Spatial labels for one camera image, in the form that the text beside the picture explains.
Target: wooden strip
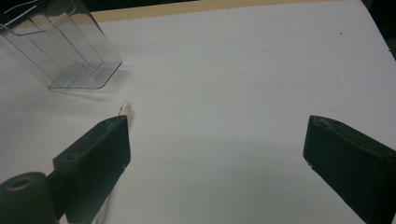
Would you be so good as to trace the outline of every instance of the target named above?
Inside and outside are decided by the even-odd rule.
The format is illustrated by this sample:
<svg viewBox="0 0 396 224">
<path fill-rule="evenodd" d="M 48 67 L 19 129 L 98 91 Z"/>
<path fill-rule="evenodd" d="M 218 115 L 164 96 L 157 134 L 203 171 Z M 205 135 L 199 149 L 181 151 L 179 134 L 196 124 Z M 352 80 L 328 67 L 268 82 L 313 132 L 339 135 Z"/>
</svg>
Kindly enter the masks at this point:
<svg viewBox="0 0 396 224">
<path fill-rule="evenodd" d="M 314 3 L 342 0 L 200 0 L 150 7 L 132 7 L 109 11 L 97 11 L 92 15 L 96 21 L 124 21 L 234 7 L 255 7 L 277 4 Z"/>
</svg>

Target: white tabletop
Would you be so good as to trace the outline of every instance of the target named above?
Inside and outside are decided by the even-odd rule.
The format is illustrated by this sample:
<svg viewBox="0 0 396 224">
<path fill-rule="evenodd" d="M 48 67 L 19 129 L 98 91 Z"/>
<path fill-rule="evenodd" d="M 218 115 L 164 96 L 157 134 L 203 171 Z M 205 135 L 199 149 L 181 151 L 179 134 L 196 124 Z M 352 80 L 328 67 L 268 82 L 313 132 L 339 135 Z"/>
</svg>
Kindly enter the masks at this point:
<svg viewBox="0 0 396 224">
<path fill-rule="evenodd" d="M 107 223 L 362 223 L 303 158 L 312 114 L 396 148 L 396 62 L 360 0 L 100 26 L 124 63 L 99 91 L 49 91 L 0 51 L 1 181 L 49 174 L 127 100 Z"/>
</svg>

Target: clear plastic container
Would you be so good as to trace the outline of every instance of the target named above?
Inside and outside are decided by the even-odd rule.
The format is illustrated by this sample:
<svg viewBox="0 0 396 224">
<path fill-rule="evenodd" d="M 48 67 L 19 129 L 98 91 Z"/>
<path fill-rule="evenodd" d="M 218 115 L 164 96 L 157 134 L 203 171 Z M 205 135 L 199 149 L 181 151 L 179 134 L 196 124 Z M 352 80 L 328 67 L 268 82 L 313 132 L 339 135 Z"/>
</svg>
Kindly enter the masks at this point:
<svg viewBox="0 0 396 224">
<path fill-rule="evenodd" d="M 0 34 L 50 89 L 99 89 L 122 59 L 79 0 L 34 0 L 0 14 Z"/>
</svg>

